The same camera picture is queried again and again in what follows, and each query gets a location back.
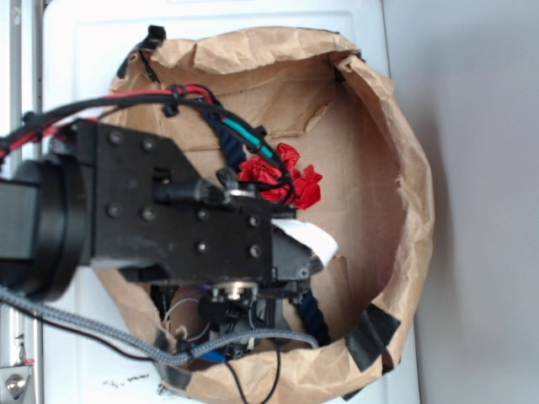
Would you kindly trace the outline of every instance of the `white wall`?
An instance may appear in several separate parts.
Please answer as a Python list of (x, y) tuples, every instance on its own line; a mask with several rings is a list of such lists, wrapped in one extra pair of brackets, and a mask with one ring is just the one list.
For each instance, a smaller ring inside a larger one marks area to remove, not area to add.
[(430, 158), (423, 404), (539, 402), (539, 2), (383, 0), (397, 97)]

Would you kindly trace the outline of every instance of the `paper bag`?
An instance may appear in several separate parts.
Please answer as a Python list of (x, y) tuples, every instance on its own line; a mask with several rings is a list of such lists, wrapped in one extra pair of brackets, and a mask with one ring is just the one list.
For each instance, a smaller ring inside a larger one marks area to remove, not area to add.
[[(153, 28), (111, 89), (186, 82), (206, 85), (227, 109), (263, 125), (270, 143), (294, 146), (300, 166), (314, 164), (323, 175), (321, 202), (298, 217), (339, 244), (338, 255), (312, 278), (334, 342), (283, 353), (271, 402), (324, 402), (382, 377), (401, 359), (434, 226), (430, 167), (393, 97), (393, 82), (333, 32), (270, 27), (193, 41), (165, 40)], [(203, 177), (224, 167), (215, 135), (195, 111), (183, 108), (168, 119), (160, 105), (141, 106), (112, 114), (108, 123), (173, 138)], [(99, 276), (133, 334), (173, 346), (147, 294), (114, 271)], [(293, 307), (285, 314), (302, 329)], [(234, 367), (248, 400), (262, 401), (274, 382), (275, 352), (251, 353)], [(196, 372), (158, 368), (167, 387), (186, 396), (240, 402), (223, 364)]]

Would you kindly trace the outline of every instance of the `green wire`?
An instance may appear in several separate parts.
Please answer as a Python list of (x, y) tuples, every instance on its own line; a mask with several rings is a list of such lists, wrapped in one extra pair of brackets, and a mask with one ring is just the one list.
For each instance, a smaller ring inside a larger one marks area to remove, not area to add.
[[(262, 143), (262, 141), (258, 137), (256, 137), (256, 136), (250, 134), (249, 132), (247, 132), (247, 130), (243, 126), (241, 126), (238, 122), (236, 122), (234, 120), (231, 120), (230, 118), (225, 118), (224, 120), (222, 120), (222, 123), (225, 124), (226, 126), (228, 126), (229, 128), (235, 130), (237, 133), (239, 133), (241, 136), (243, 136), (249, 142), (253, 143), (255, 147), (260, 146), (260, 143)], [(272, 158), (273, 157), (273, 153), (266, 146), (262, 146), (260, 148), (260, 152), (262, 154), (264, 154), (267, 158)]]

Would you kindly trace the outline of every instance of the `gray braided cable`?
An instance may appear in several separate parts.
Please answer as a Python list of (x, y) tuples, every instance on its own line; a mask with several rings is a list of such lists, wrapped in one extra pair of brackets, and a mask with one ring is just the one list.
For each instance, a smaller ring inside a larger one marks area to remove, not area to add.
[(199, 358), (204, 354), (209, 353), (215, 349), (224, 347), (229, 343), (237, 343), (250, 338), (262, 339), (262, 338), (284, 338), (294, 339), (304, 343), (308, 343), (313, 348), (318, 348), (318, 343), (315, 338), (310, 335), (294, 332), (288, 330), (279, 330), (274, 328), (258, 328), (255, 330), (248, 330), (244, 332), (235, 332), (226, 334), (222, 337), (213, 339), (207, 343), (202, 343), (190, 350), (189, 353), (168, 353), (161, 349), (142, 341), (140, 338), (136, 338), (127, 332), (123, 332), (102, 322), (96, 322), (89, 318), (85, 318), (67, 311), (62, 311), (54, 307), (43, 305), (39, 302), (34, 302), (22, 295), (18, 295), (4, 286), (0, 286), (0, 301), (13, 306), (21, 311), (29, 311), (35, 313), (38, 317), (47, 317), (48, 319), (57, 320), (66, 324), (71, 324), (75, 327), (82, 328), (84, 330), (90, 330), (98, 334), (104, 335), (109, 338), (113, 338), (117, 341), (121, 341), (134, 348), (137, 348), (141, 352), (145, 353), (149, 358), (156, 362), (162, 362), (164, 364), (185, 364), (191, 359)]

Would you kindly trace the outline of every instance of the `navy rope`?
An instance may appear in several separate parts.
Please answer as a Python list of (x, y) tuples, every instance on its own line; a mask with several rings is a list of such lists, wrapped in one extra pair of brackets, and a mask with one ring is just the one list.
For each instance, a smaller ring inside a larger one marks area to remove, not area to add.
[(303, 294), (302, 303), (296, 308), (307, 333), (315, 337), (321, 347), (329, 345), (331, 338), (329, 337), (328, 324), (323, 318), (322, 311), (318, 308), (318, 300), (312, 294), (312, 290)]
[[(205, 110), (202, 112), (202, 116), (216, 132), (228, 166), (239, 172), (239, 165), (247, 159), (242, 142), (231, 135), (228, 127), (221, 122), (219, 115)], [(326, 324), (323, 313), (318, 308), (318, 300), (311, 290), (303, 294), (302, 303), (296, 308), (303, 321), (303, 326), (309, 334), (317, 339), (318, 345), (321, 347), (329, 345), (331, 338), (329, 337), (328, 324)]]
[(231, 135), (230, 130), (221, 122), (219, 115), (204, 110), (202, 116), (216, 132), (228, 166), (236, 173), (239, 172), (239, 165), (247, 159), (242, 142)]

